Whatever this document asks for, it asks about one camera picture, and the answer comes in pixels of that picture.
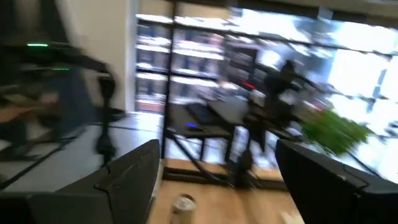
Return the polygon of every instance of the potted plant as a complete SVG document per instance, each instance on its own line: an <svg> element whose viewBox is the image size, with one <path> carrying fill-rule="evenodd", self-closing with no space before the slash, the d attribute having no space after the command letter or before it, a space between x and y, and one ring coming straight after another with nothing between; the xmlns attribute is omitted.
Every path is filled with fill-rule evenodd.
<svg viewBox="0 0 398 224"><path fill-rule="evenodd" d="M302 123L302 132L309 144L335 156L354 150L359 143L367 143L370 134L367 127L342 118L332 110L317 111L312 119Z"/></svg>

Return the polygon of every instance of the white wall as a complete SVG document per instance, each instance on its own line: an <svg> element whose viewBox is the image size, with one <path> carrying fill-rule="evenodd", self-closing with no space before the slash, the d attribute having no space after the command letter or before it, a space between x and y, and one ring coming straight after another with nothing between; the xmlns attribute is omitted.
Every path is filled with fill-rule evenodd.
<svg viewBox="0 0 398 224"><path fill-rule="evenodd" d="M58 0L72 44L83 47L88 55L111 65L117 75L113 108L134 110L135 16L131 7L138 0ZM86 83L95 104L101 103L96 75L85 71Z"/></svg>

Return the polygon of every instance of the metal pole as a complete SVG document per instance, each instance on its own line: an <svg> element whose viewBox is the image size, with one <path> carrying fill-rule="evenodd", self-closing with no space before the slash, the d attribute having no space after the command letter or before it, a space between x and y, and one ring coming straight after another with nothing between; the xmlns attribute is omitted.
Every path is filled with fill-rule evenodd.
<svg viewBox="0 0 398 224"><path fill-rule="evenodd" d="M169 64L167 67L167 83L166 83L166 99L164 106L164 118L163 118L163 131L162 131L162 147L160 158L165 158L166 152L166 132L169 125L169 101L170 101L170 79L172 74L172 61L173 61L173 47L174 47L174 31L175 31L175 16L177 15L177 0L173 0L172 6L172 17L173 23L170 29L170 53L169 53Z"/></svg>

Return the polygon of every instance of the blue light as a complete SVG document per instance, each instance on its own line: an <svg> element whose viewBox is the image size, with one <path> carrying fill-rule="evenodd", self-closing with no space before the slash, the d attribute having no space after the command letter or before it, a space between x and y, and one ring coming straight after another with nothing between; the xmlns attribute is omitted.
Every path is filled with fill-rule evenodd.
<svg viewBox="0 0 398 224"><path fill-rule="evenodd" d="M197 126L195 125L195 124L193 124L193 123L187 123L187 126L188 127L191 127L191 128L196 128Z"/></svg>

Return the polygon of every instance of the desk leg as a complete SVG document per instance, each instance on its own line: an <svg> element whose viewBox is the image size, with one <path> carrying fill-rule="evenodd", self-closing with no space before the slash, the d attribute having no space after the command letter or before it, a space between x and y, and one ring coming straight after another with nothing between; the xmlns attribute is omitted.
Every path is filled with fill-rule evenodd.
<svg viewBox="0 0 398 224"><path fill-rule="evenodd" d="M200 155L199 159L203 161L203 156L205 155L205 146L206 146L206 139L201 139L201 146L200 146Z"/></svg>
<svg viewBox="0 0 398 224"><path fill-rule="evenodd" d="M228 162L229 157L231 156L232 143L234 141L234 136L235 136L235 127L231 128L230 133L231 133L231 137L228 138L228 142L227 142L226 150L225 150L225 156L224 156L225 162Z"/></svg>

